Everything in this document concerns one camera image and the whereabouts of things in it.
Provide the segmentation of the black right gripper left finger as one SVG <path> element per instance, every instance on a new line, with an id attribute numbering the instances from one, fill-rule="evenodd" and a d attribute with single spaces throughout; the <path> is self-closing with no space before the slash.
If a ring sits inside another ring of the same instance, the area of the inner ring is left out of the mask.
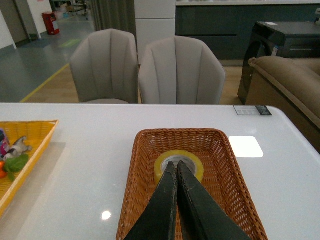
<path id="1" fill-rule="evenodd" d="M 169 162 L 150 199 L 139 177 L 127 181 L 116 234 L 117 240 L 174 240 L 178 179 Z"/>

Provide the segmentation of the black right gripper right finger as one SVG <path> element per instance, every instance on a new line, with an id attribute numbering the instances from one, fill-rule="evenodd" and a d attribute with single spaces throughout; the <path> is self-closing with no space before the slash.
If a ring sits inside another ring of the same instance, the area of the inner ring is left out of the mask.
<path id="1" fill-rule="evenodd" d="M 177 179 L 177 205 L 184 240 L 250 239 L 182 161 L 177 165 Z"/>

